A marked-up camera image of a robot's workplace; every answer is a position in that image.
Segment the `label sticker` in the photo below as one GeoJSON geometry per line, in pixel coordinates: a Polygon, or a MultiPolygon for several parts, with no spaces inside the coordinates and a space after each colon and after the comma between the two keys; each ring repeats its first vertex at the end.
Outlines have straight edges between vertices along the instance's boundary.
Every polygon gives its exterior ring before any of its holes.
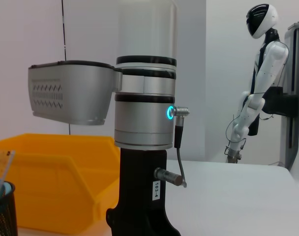
{"type": "Polygon", "coordinates": [[[160,180],[153,182],[153,201],[160,199],[160,180]]]}

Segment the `black cord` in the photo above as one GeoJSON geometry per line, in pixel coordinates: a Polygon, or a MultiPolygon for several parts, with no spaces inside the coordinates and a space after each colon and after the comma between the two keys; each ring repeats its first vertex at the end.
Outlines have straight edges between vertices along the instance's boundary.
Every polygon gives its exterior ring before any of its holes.
{"type": "MultiPolygon", "coordinates": [[[[64,41],[64,60],[66,61],[66,43],[65,43],[65,26],[64,26],[64,6],[63,0],[61,0],[62,4],[62,26],[63,26],[63,41],[64,41]]],[[[69,124],[69,135],[71,135],[71,125],[69,124]]]]}
{"type": "Polygon", "coordinates": [[[270,116],[269,118],[265,118],[265,119],[262,119],[261,117],[259,117],[260,118],[260,120],[269,120],[269,119],[271,119],[271,118],[274,118],[274,114],[272,115],[272,116],[270,116]]]}
{"type": "Polygon", "coordinates": [[[240,140],[239,142],[233,142],[233,141],[231,141],[231,140],[228,138],[228,136],[227,136],[227,131],[228,131],[229,126],[230,126],[236,119],[238,119],[238,118],[241,116],[242,111],[243,111],[243,108],[242,108],[242,110],[241,110],[241,112],[240,112],[240,115],[239,115],[238,117],[236,117],[235,119],[233,119],[232,122],[229,123],[229,125],[227,126],[227,129],[226,129],[226,132],[225,132],[225,134],[226,134],[226,139],[227,139],[230,143],[233,143],[233,144],[237,144],[237,143],[240,143],[240,142],[243,141],[243,140],[247,140],[246,138],[244,138],[244,139],[240,140]]]}
{"type": "Polygon", "coordinates": [[[183,171],[183,166],[182,166],[182,162],[181,162],[181,156],[180,156],[180,148],[177,148],[177,159],[178,159],[178,163],[179,163],[179,167],[180,167],[180,173],[184,182],[184,187],[186,187],[186,182],[185,182],[185,177],[184,177],[184,171],[183,171]]]}
{"type": "Polygon", "coordinates": [[[272,166],[272,165],[275,165],[275,164],[278,164],[278,166],[281,165],[281,167],[285,167],[285,164],[283,162],[281,162],[281,161],[277,161],[277,162],[274,162],[272,164],[269,164],[269,166],[272,166]]]}

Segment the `black metal stand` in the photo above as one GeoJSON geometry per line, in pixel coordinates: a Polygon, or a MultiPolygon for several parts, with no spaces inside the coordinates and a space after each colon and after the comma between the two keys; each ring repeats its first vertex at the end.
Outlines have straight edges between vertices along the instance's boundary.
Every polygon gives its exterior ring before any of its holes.
{"type": "Polygon", "coordinates": [[[153,197],[154,170],[166,165],[165,150],[121,149],[119,203],[106,216],[113,236],[180,236],[166,215],[166,182],[160,182],[159,197],[153,197]]]}

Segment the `metal knob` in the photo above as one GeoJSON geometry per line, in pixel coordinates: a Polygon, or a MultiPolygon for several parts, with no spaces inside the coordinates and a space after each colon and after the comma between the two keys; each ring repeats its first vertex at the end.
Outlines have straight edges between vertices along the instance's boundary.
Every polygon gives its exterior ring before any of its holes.
{"type": "Polygon", "coordinates": [[[180,175],[174,174],[162,168],[156,168],[154,171],[154,177],[156,179],[172,183],[175,186],[181,186],[183,184],[183,178],[180,175]]]}
{"type": "Polygon", "coordinates": [[[190,114],[189,108],[187,107],[174,107],[172,113],[176,117],[186,117],[190,114]]]}

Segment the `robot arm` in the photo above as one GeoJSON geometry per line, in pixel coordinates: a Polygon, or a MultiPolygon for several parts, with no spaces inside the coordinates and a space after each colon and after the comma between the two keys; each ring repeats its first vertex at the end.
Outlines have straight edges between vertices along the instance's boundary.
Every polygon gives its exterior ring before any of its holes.
{"type": "Polygon", "coordinates": [[[265,52],[263,64],[255,81],[253,94],[244,92],[239,104],[237,118],[233,121],[233,131],[228,147],[228,162],[236,163],[239,152],[243,149],[244,140],[249,133],[249,126],[263,109],[266,91],[274,85],[277,76],[282,72],[289,50],[281,42],[270,43],[265,52]]]}

